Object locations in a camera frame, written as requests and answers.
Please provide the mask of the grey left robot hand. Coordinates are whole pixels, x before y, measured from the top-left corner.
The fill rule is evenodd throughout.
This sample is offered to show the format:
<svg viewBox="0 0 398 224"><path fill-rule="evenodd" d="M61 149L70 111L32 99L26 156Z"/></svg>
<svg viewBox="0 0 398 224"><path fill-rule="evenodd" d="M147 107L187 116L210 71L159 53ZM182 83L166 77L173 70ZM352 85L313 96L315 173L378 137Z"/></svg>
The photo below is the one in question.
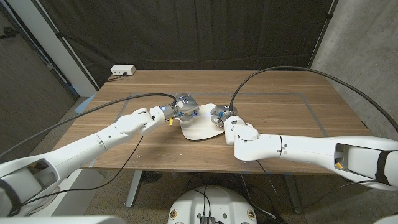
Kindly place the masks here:
<svg viewBox="0 0 398 224"><path fill-rule="evenodd" d="M180 121L190 121L194 117L199 115L199 105L193 98L193 96L187 93L181 93L176 96L176 115L175 118Z"/></svg>

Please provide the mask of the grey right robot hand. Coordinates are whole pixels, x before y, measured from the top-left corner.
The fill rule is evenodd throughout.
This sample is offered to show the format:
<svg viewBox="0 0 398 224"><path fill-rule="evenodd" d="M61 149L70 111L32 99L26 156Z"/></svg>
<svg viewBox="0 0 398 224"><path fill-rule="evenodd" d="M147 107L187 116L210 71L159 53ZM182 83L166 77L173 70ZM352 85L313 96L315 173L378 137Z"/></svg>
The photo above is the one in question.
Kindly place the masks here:
<svg viewBox="0 0 398 224"><path fill-rule="evenodd" d="M238 113L235 107L230 107L230 105L216 105L211 111L211 121L215 123L218 127L222 128L224 122L230 116L236 116Z"/></svg>

